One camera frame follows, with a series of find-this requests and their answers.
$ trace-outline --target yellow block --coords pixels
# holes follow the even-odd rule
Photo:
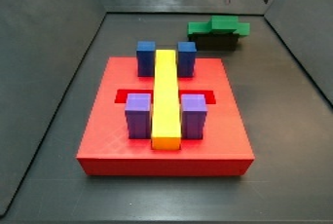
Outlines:
[[[156,50],[152,106],[152,149],[180,148],[180,116],[175,50]]]

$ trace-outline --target building block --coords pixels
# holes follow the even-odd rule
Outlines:
[[[207,106],[203,94],[182,95],[182,138],[202,139],[207,116]]]
[[[139,41],[136,47],[138,76],[154,77],[155,72],[155,49],[152,41]]]
[[[178,42],[176,75],[179,78],[192,77],[195,65],[195,43]]]
[[[250,34],[250,24],[234,16],[212,16],[208,22],[188,22],[188,41],[199,51],[234,51],[238,38]]]
[[[119,89],[151,90],[154,78],[138,78],[135,57],[108,60],[76,159],[88,175],[238,176],[254,153],[219,58],[196,58],[195,76],[178,79],[182,92],[214,92],[203,139],[183,139],[180,150],[152,150],[147,139],[128,139]]]
[[[235,51],[239,34],[192,34],[188,41],[195,42],[199,51]]]
[[[238,28],[234,31],[234,34],[239,34],[239,37],[246,37],[247,35],[250,35],[250,24],[238,23]]]
[[[151,133],[155,150],[180,148],[179,110],[175,50],[156,50]]]
[[[124,115],[128,138],[146,139],[151,137],[151,95],[130,93],[127,95]]]

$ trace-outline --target gray floor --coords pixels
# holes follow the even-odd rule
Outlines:
[[[262,17],[224,62],[257,160],[241,178],[87,177],[73,158],[108,56],[208,16],[108,15],[4,220],[333,220],[333,114]]]

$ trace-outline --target red platform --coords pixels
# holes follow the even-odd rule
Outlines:
[[[154,78],[138,78],[135,57],[109,59],[76,154],[87,174],[223,176],[246,172],[254,153],[220,60],[196,58],[194,78],[178,79],[178,85],[182,92],[206,94],[204,138],[182,140],[179,151],[156,151],[150,140],[127,138],[121,99],[132,90],[151,92]]]

